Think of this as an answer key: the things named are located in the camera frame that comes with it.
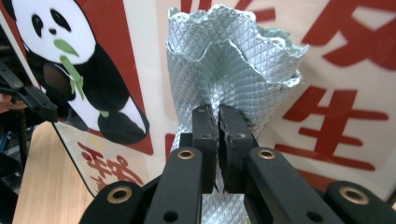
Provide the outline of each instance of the panda head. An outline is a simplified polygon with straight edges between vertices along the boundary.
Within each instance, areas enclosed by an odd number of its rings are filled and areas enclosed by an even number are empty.
[[[84,13],[74,0],[3,0],[15,20],[26,50],[60,63],[87,62],[96,41]]]

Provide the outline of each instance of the printed sign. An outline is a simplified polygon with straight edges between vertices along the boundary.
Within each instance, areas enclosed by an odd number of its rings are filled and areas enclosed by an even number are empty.
[[[348,180],[383,200],[396,189],[394,1],[30,2],[4,0],[2,26],[32,70],[38,58],[43,73],[55,74],[45,83],[36,78],[73,108],[55,127],[92,194],[122,179],[144,185],[162,172],[177,131],[164,44],[168,9],[217,3],[253,11],[260,26],[311,46],[302,84],[276,110],[260,145],[281,151],[319,189]]]

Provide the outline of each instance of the cartoon panda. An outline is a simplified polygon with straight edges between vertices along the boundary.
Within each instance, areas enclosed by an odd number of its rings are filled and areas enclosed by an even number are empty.
[[[3,4],[16,22],[29,61],[43,66],[45,82],[67,81],[65,88],[53,84],[46,89],[66,90],[68,103],[88,128],[124,145],[148,134],[146,116],[74,0],[3,0]]]

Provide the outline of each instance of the wooden surface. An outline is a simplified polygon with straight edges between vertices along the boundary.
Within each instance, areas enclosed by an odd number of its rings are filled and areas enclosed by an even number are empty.
[[[13,223],[78,223],[93,197],[50,123],[32,143]]]

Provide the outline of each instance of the diamond pattern texture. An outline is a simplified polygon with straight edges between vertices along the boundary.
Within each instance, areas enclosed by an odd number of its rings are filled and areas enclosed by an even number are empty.
[[[171,8],[168,19],[168,70],[179,120],[174,148],[180,133],[192,131],[191,111],[199,105],[212,106],[215,122],[220,105],[233,106],[259,137],[300,82],[297,68],[308,46],[295,46],[284,31],[257,26],[253,13],[224,5],[191,14]],[[223,186],[220,175],[217,182]],[[244,223],[243,196],[206,195],[202,216],[203,223]]]

